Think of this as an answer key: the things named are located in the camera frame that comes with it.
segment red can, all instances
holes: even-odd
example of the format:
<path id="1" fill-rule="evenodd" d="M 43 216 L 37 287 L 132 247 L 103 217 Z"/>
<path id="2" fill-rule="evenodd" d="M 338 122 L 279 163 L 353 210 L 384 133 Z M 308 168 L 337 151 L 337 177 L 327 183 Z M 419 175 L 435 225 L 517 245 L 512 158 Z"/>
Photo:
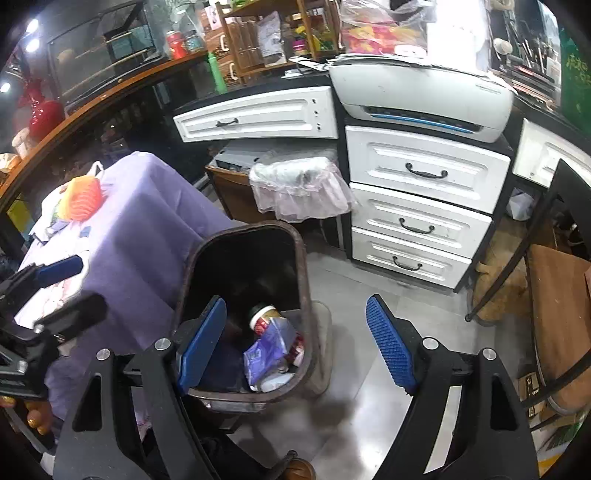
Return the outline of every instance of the red can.
<path id="1" fill-rule="evenodd" d="M 273 317 L 281 317 L 281 314 L 273 305 L 255 307 L 255 313 L 249 324 L 251 330 L 253 330 L 257 336 L 261 336 L 269 326 L 269 323 L 271 323 L 270 319 Z M 285 359 L 289 364 L 294 364 L 296 367 L 299 367 L 303 358 L 304 337 L 298 333 L 293 345 L 291 345 L 289 353 L 285 356 Z"/>
<path id="2" fill-rule="evenodd" d="M 184 36 L 181 32 L 171 30 L 166 34 L 166 42 L 168 43 L 170 50 L 173 52 L 174 60 L 182 59 L 189 54 L 184 47 Z"/>

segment green bottle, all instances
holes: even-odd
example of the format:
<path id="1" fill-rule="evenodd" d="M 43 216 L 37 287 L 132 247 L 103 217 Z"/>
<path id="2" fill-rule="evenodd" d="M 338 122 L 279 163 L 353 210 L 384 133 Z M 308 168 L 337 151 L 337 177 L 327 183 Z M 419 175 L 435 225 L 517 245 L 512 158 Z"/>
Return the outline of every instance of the green bottle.
<path id="1" fill-rule="evenodd" d="M 213 81 L 216 84 L 216 91 L 218 93 L 226 93 L 228 89 L 223 81 L 222 72 L 220 72 L 220 68 L 217 66 L 215 55 L 212 52 L 209 52 L 207 54 L 207 60 L 209 62 L 209 66 L 212 69 Z"/>

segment black drawer handle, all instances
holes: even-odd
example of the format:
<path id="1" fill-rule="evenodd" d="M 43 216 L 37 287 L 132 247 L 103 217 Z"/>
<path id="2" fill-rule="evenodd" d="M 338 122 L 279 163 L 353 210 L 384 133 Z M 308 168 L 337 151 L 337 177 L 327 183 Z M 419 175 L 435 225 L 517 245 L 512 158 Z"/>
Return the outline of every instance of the black drawer handle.
<path id="1" fill-rule="evenodd" d="M 237 123 L 238 123 L 238 118 L 235 118 L 234 120 L 232 120 L 230 122 L 220 122 L 220 120 L 218 120 L 216 123 L 216 127 L 226 127 L 228 125 L 237 124 Z"/>
<path id="2" fill-rule="evenodd" d="M 396 255 L 392 255 L 392 260 L 394 260 L 394 265 L 396 265 L 397 267 L 403 268 L 405 270 L 410 270 L 411 272 L 416 272 L 417 270 L 421 270 L 421 268 L 423 267 L 422 263 L 418 263 L 417 264 L 417 268 L 413 268 L 413 267 L 408 267 L 407 265 L 401 265 L 398 263 L 398 257 Z"/>
<path id="3" fill-rule="evenodd" d="M 430 233 L 433 233 L 433 231 L 435 230 L 435 227 L 433 225 L 429 225 L 429 231 L 428 232 L 426 232 L 425 230 L 421 230 L 420 228 L 415 228 L 415 227 L 412 227 L 412 226 L 406 226 L 406 225 L 404 225 L 404 218 L 402 218 L 402 217 L 400 217 L 398 219 L 398 221 L 400 222 L 400 225 L 402 225 L 402 228 L 405 228 L 409 232 L 422 233 L 423 235 L 428 235 Z"/>
<path id="4" fill-rule="evenodd" d="M 447 170 L 442 170 L 441 175 L 435 175 L 434 173 L 429 173 L 428 171 L 417 171 L 413 170 L 413 164 L 408 162 L 405 167 L 410 173 L 414 173 L 419 177 L 425 177 L 426 179 L 444 179 L 447 177 Z"/>

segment glossy red vase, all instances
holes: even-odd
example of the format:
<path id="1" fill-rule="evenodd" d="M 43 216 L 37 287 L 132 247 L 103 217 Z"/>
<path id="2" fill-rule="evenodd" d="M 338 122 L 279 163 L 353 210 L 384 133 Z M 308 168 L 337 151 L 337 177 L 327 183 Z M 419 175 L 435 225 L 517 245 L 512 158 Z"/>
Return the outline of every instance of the glossy red vase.
<path id="1" fill-rule="evenodd" d="M 41 93 L 41 80 L 31 80 L 25 85 L 23 96 L 33 109 L 29 120 L 29 136 L 36 142 L 57 127 L 66 118 L 60 102 L 45 100 Z"/>

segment hand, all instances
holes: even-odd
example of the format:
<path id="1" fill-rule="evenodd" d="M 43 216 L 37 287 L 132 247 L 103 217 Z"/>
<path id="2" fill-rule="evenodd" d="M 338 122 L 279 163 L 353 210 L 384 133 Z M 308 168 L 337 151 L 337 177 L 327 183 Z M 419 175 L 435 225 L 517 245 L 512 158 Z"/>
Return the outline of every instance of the hand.
<path id="1" fill-rule="evenodd" d="M 0 397 L 0 407 L 13 408 L 17 401 L 12 397 Z M 37 429 L 40 435 L 46 435 L 53 423 L 51 404 L 47 400 L 25 400 L 29 411 L 27 423 L 32 429 Z"/>

